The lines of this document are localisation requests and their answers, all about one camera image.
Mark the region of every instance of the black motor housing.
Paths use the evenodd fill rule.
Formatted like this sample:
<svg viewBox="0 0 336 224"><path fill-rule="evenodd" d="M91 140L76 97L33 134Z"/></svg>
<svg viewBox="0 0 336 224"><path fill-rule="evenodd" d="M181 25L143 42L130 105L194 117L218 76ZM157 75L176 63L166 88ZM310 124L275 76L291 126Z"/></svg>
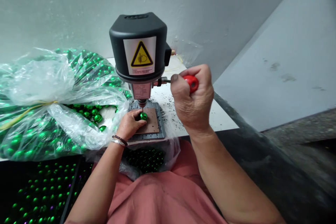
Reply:
<svg viewBox="0 0 336 224"><path fill-rule="evenodd" d="M154 72L133 75L129 72L124 40L156 37ZM146 83L160 78L168 66L171 49L166 43L167 26L154 13L120 15L110 28L110 39L119 77L128 83Z"/></svg>

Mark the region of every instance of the brown pad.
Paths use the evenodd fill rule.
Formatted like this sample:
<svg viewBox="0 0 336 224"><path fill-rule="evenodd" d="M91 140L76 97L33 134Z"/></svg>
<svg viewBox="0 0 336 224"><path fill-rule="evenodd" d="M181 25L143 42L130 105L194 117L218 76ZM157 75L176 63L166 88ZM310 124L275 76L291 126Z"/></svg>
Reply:
<svg viewBox="0 0 336 224"><path fill-rule="evenodd" d="M143 111L147 114L147 124L136 132L136 134L152 134L159 133L158 118L156 117L155 108L144 108Z"/></svg>

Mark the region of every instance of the pink shirt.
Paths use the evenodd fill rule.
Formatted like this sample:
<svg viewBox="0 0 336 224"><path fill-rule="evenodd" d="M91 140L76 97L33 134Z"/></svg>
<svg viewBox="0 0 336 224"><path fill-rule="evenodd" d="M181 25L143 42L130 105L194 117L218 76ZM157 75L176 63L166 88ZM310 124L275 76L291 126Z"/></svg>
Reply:
<svg viewBox="0 0 336 224"><path fill-rule="evenodd" d="M212 203L191 144L181 141L171 171L145 174L134 182L118 175L107 223L227 222Z"/></svg>

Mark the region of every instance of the clear plastic bag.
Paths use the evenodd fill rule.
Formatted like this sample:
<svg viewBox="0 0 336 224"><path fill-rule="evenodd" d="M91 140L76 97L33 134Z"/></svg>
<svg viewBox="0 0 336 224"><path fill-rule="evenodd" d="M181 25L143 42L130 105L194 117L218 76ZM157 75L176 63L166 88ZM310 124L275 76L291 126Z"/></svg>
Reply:
<svg viewBox="0 0 336 224"><path fill-rule="evenodd" d="M123 158L121 159L119 172L126 175L131 179L132 181L136 180L138 177L140 177L143 173L149 173L149 172L163 172L170 170L173 165L175 164L175 161L180 154L180 141L178 138L171 138L166 141L161 142L155 142L155 143L140 143L136 145L130 145L127 147L130 149L130 151L123 155ZM155 153L162 152L162 164L160 163L160 166L157 169L150 169L146 170L146 166L143 168L142 165L138 165L136 167L135 165L130 164L130 158L132 158L132 152L141 150L143 152L151 152L150 157L151 158L158 158Z"/></svg>
<svg viewBox="0 0 336 224"><path fill-rule="evenodd" d="M0 158L41 161L102 148L127 113L131 93L96 53L39 49L41 53L0 65ZM118 113L101 132L72 104L114 105ZM13 120L17 122L8 127Z"/></svg>
<svg viewBox="0 0 336 224"><path fill-rule="evenodd" d="M193 62L203 51L203 46L192 41L181 40L177 36L171 42L171 48L176 51L176 56L186 68L193 66Z"/></svg>

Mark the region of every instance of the bracelet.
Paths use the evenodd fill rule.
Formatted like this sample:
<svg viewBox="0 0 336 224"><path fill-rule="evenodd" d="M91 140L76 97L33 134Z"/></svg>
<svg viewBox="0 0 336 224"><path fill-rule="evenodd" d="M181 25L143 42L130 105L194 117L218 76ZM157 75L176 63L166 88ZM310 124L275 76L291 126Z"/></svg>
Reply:
<svg viewBox="0 0 336 224"><path fill-rule="evenodd" d="M124 143L121 142L119 139L114 139L114 138L112 138L111 142L114 142L114 143L116 143L116 144L120 144L120 145L122 145L123 147L126 147L126 145L124 145Z"/></svg>
<svg viewBox="0 0 336 224"><path fill-rule="evenodd" d="M117 138L117 139L119 139L125 146L128 145L127 142L126 142L124 139L122 139L121 137L118 137L117 135L113 135L112 138Z"/></svg>

